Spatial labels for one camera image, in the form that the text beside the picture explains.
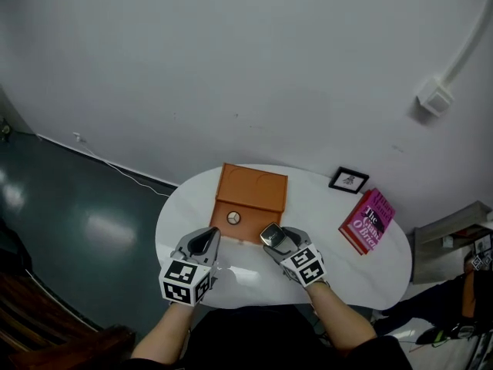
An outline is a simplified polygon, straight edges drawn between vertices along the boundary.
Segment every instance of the human arm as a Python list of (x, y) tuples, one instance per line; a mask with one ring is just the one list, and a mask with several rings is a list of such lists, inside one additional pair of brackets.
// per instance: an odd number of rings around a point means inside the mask
[(475, 273), (468, 272), (464, 277), (464, 288), (462, 290), (462, 316), (473, 318), (475, 316)]
[(193, 307), (171, 304), (156, 327), (136, 346), (132, 358), (172, 365), (179, 359), (192, 324)]
[(370, 322), (339, 299), (328, 285), (316, 282), (306, 291), (330, 341), (342, 355), (377, 337)]

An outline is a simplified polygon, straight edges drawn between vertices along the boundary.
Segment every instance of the dark teal floor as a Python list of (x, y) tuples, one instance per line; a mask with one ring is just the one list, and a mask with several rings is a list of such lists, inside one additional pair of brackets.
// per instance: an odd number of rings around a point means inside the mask
[(104, 328), (121, 324), (142, 335), (167, 308), (154, 245), (165, 202), (110, 167), (35, 136), (0, 143), (0, 216), (22, 239), (35, 274)]

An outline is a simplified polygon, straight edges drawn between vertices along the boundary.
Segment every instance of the orange box lid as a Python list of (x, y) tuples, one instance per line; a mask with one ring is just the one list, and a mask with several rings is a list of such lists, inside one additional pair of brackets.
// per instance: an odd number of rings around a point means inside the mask
[(216, 200), (284, 212), (287, 176), (225, 163)]

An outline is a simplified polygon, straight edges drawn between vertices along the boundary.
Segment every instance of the white wall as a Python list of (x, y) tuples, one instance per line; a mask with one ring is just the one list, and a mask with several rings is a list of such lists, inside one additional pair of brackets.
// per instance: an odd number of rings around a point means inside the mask
[(371, 175), (405, 230), (493, 204), (493, 25), (423, 125), (485, 0), (0, 0), (0, 82), (39, 134), (171, 182), (232, 163)]

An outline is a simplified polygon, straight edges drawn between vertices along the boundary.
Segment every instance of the white cord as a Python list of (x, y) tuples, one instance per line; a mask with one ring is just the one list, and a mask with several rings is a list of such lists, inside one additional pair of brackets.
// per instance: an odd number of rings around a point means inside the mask
[(75, 319), (77, 319), (79, 322), (82, 322), (85, 326), (87, 326), (88, 328), (91, 328), (93, 331), (98, 331), (97, 329), (94, 329), (93, 326), (91, 326), (90, 324), (88, 324), (87, 322), (85, 322), (84, 320), (82, 320), (78, 315), (75, 315), (71, 310), (69, 310), (65, 305), (63, 305), (62, 303), (60, 303), (60, 301), (55, 298), (51, 293), (49, 293), (44, 286), (42, 286), (39, 281), (34, 277), (34, 275), (32, 275), (31, 273), (29, 273), (28, 270), (25, 270), (25, 272), (27, 274), (29, 274), (29, 276), (31, 277), (31, 279), (34, 281), (34, 283), (36, 285), (39, 286), (39, 288), (44, 291), (53, 301), (56, 302), (56, 304), (58, 304), (61, 308), (63, 308), (66, 312), (68, 312), (71, 316), (73, 316)]
[(156, 192), (152, 187), (150, 187), (149, 185), (144, 185), (143, 183), (140, 183), (138, 180), (136, 180), (134, 177), (131, 177), (130, 175), (128, 174), (125, 174), (124, 172), (122, 172), (118, 167), (115, 167), (113, 166), (111, 163), (108, 163), (106, 162), (105, 160), (101, 159), (99, 156), (97, 156), (95, 153), (93, 153), (87, 146), (85, 146), (82, 141), (78, 140), (78, 143), (82, 146), (82, 148), (84, 148), (87, 152), (89, 152), (91, 155), (93, 155), (96, 159), (99, 159), (101, 160), (103, 163), (106, 163), (108, 166), (112, 167), (113, 169), (115, 169), (116, 171), (118, 171), (120, 174), (122, 174), (123, 176), (125, 177), (128, 177), (129, 179), (131, 179), (132, 181), (135, 181), (135, 183), (137, 183), (138, 185), (140, 185), (141, 187), (146, 187), (146, 188), (149, 188), (152, 192), (154, 192), (155, 194), (157, 194), (158, 196), (164, 196), (164, 197), (169, 197), (171, 195), (169, 194), (164, 194), (164, 193), (159, 193), (159, 192)]
[(461, 51), (457, 54), (454, 61), (448, 67), (448, 70), (442, 76), (442, 83), (444, 86), (450, 85), (454, 80), (455, 76), (461, 71), (462, 66), (468, 60), (470, 54), (475, 49), (479, 42), (479, 39), (483, 35), (488, 24), (488, 20), (491, 16), (491, 11), (493, 10), (493, 0), (486, 0), (483, 10), (472, 28), (471, 33), (469, 33), (468, 39), (466, 40), (464, 46), (462, 46)]

